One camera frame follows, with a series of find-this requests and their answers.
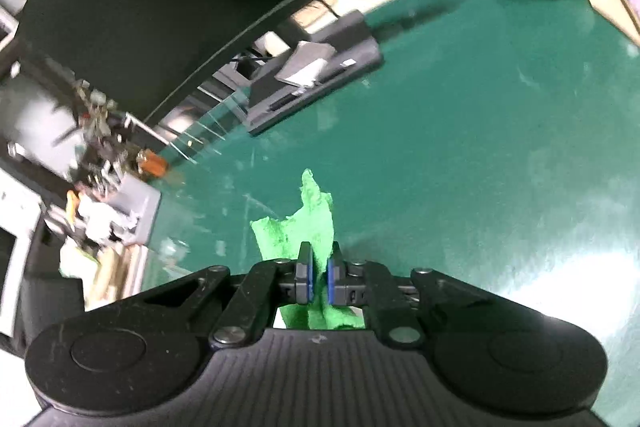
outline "green tabletop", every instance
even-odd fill
[[[640,423],[640,53],[587,0],[396,0],[431,10],[385,64],[159,184],[151,247],[242,272],[250,221],[300,207],[310,168],[347,257],[428,266],[572,321],[609,355],[596,411]]]

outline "green towel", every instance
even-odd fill
[[[337,308],[328,302],[323,275],[334,243],[331,194],[320,191],[309,169],[302,173],[300,192],[302,208],[293,216],[282,221],[263,217],[251,223],[264,260],[297,259],[302,241],[310,242],[314,250],[314,301],[309,306],[283,306],[280,312],[284,323],[296,330],[363,328],[362,318],[349,308]]]

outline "black cable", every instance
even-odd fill
[[[318,0],[318,2],[324,6],[325,8],[327,8],[329,10],[329,13],[331,15],[333,15],[336,19],[339,19],[340,16],[335,12],[335,10],[333,8],[331,8],[331,6],[329,6],[329,3],[325,0]]]

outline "white frame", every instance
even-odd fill
[[[0,169],[0,227],[15,236],[14,249],[2,285],[0,332],[14,336],[18,296],[31,237],[40,219],[42,198]]]

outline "crumpled green cloth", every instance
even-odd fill
[[[326,262],[334,243],[334,220],[331,194],[321,192],[313,173],[302,173],[302,208],[282,221],[263,217],[252,221],[251,228],[264,260],[286,257],[297,259],[300,243],[308,241],[314,251],[314,301],[309,306],[289,305],[280,308],[287,328],[296,330],[338,330],[363,328],[364,321],[349,308],[328,302]]]

